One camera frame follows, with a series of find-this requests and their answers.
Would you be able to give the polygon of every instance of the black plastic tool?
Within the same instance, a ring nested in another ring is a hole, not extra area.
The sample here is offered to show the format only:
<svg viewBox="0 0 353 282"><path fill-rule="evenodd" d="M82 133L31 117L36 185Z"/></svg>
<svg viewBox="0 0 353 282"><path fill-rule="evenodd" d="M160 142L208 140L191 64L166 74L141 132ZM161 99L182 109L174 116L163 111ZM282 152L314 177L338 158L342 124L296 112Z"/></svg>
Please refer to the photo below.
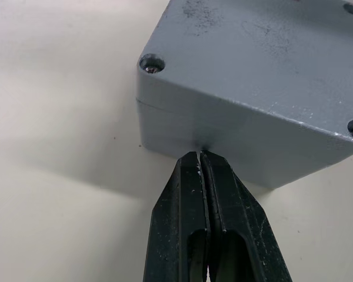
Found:
<svg viewBox="0 0 353 282"><path fill-rule="evenodd" d="M144 282L292 281L264 210L221 156L180 158L152 213Z"/></svg>

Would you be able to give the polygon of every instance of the gray paint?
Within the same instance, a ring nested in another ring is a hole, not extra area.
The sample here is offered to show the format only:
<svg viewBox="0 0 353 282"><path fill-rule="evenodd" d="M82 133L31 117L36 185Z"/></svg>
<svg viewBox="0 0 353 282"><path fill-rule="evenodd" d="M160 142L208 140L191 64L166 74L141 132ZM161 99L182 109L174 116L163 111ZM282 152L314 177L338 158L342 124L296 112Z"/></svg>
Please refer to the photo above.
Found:
<svg viewBox="0 0 353 282"><path fill-rule="evenodd" d="M353 15L332 0L172 0L139 68L146 147L278 187L353 154Z"/></svg>

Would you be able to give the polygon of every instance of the white background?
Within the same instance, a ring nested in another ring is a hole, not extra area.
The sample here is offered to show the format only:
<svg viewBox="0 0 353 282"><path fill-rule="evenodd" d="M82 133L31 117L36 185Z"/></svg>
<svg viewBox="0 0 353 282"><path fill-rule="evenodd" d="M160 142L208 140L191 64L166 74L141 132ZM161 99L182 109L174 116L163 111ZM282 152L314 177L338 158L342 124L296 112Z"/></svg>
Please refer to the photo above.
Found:
<svg viewBox="0 0 353 282"><path fill-rule="evenodd" d="M175 159L139 147L135 70L167 2L0 0L0 281L142 281ZM295 282L353 281L353 157L249 188Z"/></svg>

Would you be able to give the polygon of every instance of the gray box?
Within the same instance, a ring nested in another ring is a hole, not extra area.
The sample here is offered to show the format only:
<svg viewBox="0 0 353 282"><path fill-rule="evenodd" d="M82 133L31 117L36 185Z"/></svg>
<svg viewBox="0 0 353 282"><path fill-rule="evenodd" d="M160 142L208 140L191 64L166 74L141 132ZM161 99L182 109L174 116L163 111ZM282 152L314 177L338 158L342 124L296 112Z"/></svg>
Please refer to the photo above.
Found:
<svg viewBox="0 0 353 282"><path fill-rule="evenodd" d="M353 5L171 0L138 66L145 147L279 187L353 154Z"/></svg>

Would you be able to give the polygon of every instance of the white surface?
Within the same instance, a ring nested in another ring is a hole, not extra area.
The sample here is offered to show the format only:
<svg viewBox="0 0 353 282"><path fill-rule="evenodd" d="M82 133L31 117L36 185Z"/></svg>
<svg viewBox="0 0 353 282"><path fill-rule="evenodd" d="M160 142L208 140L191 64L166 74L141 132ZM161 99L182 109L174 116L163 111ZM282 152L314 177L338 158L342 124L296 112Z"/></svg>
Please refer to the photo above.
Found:
<svg viewBox="0 0 353 282"><path fill-rule="evenodd" d="M0 281L142 281L175 160L139 147L135 65L167 2L0 1ZM249 188L295 282L353 281L353 157Z"/></svg>

